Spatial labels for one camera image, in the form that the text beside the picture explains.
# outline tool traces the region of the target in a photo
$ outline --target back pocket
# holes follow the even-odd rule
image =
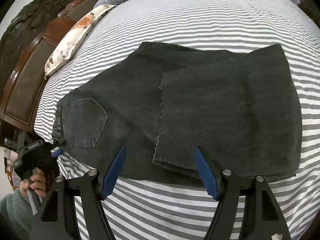
[[[107,123],[106,111],[93,98],[72,103],[70,117],[73,146],[94,147]]]

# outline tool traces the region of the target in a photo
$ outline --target person's arm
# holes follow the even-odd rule
[[[46,195],[43,171],[39,169],[38,173],[31,177],[31,180],[34,183],[29,185],[28,182],[22,181],[19,189],[0,200],[0,213],[20,240],[29,239],[32,227],[33,214],[26,190],[31,188],[39,196],[45,197]]]

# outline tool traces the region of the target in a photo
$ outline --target green sleeve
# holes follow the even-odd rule
[[[0,213],[21,240],[28,240],[33,214],[28,199],[24,199],[19,189],[0,200]]]

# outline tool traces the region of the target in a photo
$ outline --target hand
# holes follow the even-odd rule
[[[47,194],[45,191],[45,176],[41,169],[38,169],[37,173],[31,176],[32,184],[23,180],[20,184],[20,193],[27,196],[27,189],[33,189],[38,196],[45,197]]]

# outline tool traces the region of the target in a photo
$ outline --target mattress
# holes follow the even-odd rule
[[[194,49],[248,53],[279,43],[301,104],[303,138],[295,177],[270,183],[292,239],[320,209],[320,30],[289,0],[129,0],[108,13],[75,57],[51,76],[42,94],[35,131],[47,141],[57,102],[103,70],[124,60],[143,41]],[[91,167],[68,153],[58,159],[66,178]],[[244,210],[239,198],[231,239],[239,236]],[[82,239],[89,239],[81,199],[76,212]],[[217,207],[204,188],[119,178],[103,208],[117,239],[203,239]]]

